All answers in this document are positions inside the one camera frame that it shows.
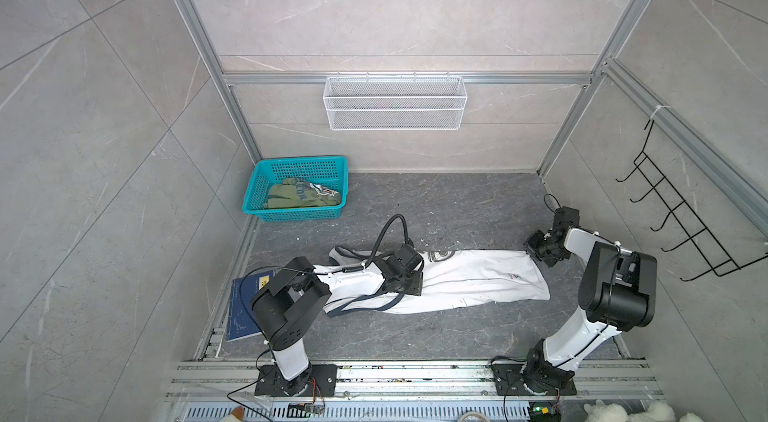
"black metal hook rack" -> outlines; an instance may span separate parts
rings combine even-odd
[[[638,154],[638,156],[632,162],[632,164],[634,165],[634,169],[632,169],[632,171],[628,174],[627,177],[625,177],[625,178],[623,178],[621,180],[616,179],[616,182],[623,183],[624,181],[629,179],[632,176],[632,174],[634,174],[635,172],[639,172],[643,176],[643,178],[645,178],[645,180],[648,182],[648,184],[650,185],[650,189],[648,189],[648,192],[643,194],[643,196],[640,197],[639,199],[637,199],[637,200],[630,199],[630,201],[632,203],[638,203],[641,200],[645,199],[649,194],[655,193],[659,197],[661,202],[664,203],[664,205],[667,207],[667,211],[668,211],[667,212],[667,216],[664,217],[664,221],[661,223],[661,225],[659,225],[659,227],[656,228],[656,229],[651,227],[650,230],[652,230],[654,232],[659,232],[667,224],[667,221],[669,220],[669,218],[670,217],[674,217],[674,219],[677,221],[677,224],[680,225],[680,227],[683,229],[683,232],[686,235],[686,239],[683,242],[675,245],[672,249],[661,249],[661,250],[663,252],[669,253],[669,252],[674,251],[675,249],[677,249],[681,245],[690,242],[690,243],[692,243],[694,245],[694,247],[696,247],[696,250],[699,252],[699,254],[701,254],[701,257],[704,259],[706,264],[709,265],[709,269],[705,270],[701,274],[698,274],[698,275],[696,275],[696,276],[694,276],[694,277],[692,277],[690,279],[683,279],[682,277],[680,277],[680,280],[683,281],[683,282],[688,283],[690,281],[698,279],[702,275],[709,274],[709,273],[713,273],[717,277],[723,277],[724,275],[728,275],[728,274],[734,273],[735,271],[744,269],[745,267],[748,267],[748,266],[750,266],[750,265],[752,265],[754,263],[758,263],[759,261],[761,261],[763,259],[768,259],[768,253],[766,253],[765,255],[763,255],[763,257],[760,257],[758,259],[754,259],[753,261],[750,261],[750,262],[748,262],[746,264],[739,264],[739,263],[737,263],[734,260],[734,258],[731,256],[731,254],[729,254],[728,251],[725,249],[723,244],[721,244],[720,241],[717,239],[717,237],[712,233],[710,228],[707,227],[706,224],[704,223],[704,221],[701,219],[701,217],[699,217],[699,215],[696,213],[694,208],[691,207],[688,204],[688,201],[686,201],[685,197],[683,197],[682,194],[680,194],[680,191],[677,190],[677,187],[675,187],[672,184],[672,182],[669,179],[667,179],[667,176],[664,174],[664,172],[662,172],[661,169],[659,169],[659,167],[656,165],[656,163],[648,156],[648,153],[645,152],[645,148],[648,146],[648,139],[650,138],[650,132],[651,132],[651,130],[654,129],[654,121],[653,121],[653,119],[648,120],[648,123],[645,124],[645,128],[643,130],[646,130],[646,129],[648,130],[648,134],[645,137],[645,142],[643,143],[643,148],[640,150],[640,153]],[[658,171],[658,174],[661,175],[661,178],[656,183],[651,182],[650,178],[648,178],[648,175],[640,167],[643,163],[646,163],[646,162],[651,164]],[[677,194],[677,197],[680,198],[680,202],[678,204],[676,204],[675,206],[672,206],[670,203],[668,203],[667,200],[664,197],[662,197],[661,193],[659,193],[659,191],[658,191],[659,184],[661,184],[665,180],[667,181],[667,184],[669,185],[669,187],[672,188],[674,193]],[[699,221],[699,223],[701,224],[703,229],[696,231],[696,233],[691,233],[688,230],[688,228],[686,228],[686,226],[683,224],[683,222],[680,220],[680,218],[675,213],[676,210],[678,210],[680,207],[683,207],[683,206],[687,207],[688,210],[690,211],[690,213],[693,214],[696,217],[696,220]],[[706,257],[706,255],[704,254],[704,251],[701,249],[701,247],[699,246],[699,244],[695,240],[695,237],[698,236],[698,235],[701,235],[701,234],[708,234],[715,241],[715,243],[720,247],[720,249],[723,251],[723,253],[726,256],[726,260],[724,262],[713,265],[713,263],[709,260],[709,258]],[[720,268],[723,268],[722,270],[724,272],[718,272],[717,269],[720,269]]]

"teal plastic basket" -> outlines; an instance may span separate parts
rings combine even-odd
[[[296,209],[264,209],[270,187],[288,177],[301,177],[341,192],[341,204],[331,207],[299,207]],[[253,214],[267,223],[283,220],[334,219],[341,215],[346,204],[349,169],[346,158],[292,157],[289,159],[263,159],[250,176],[243,200],[243,212]]]

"blue book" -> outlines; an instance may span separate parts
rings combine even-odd
[[[226,340],[239,340],[252,335],[261,333],[261,329],[253,320],[251,313],[250,300],[254,298],[259,289],[274,277],[272,270],[263,273],[254,273],[246,278],[239,278],[232,281],[232,290],[230,291],[230,319],[226,324]]]

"wire mesh basket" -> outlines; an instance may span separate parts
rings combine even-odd
[[[467,91],[459,76],[334,76],[322,100],[333,130],[458,129]]]

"folded green garment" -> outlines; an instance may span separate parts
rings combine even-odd
[[[341,193],[298,177],[283,179],[270,187],[264,209],[294,209],[296,207],[324,207],[341,204]]]

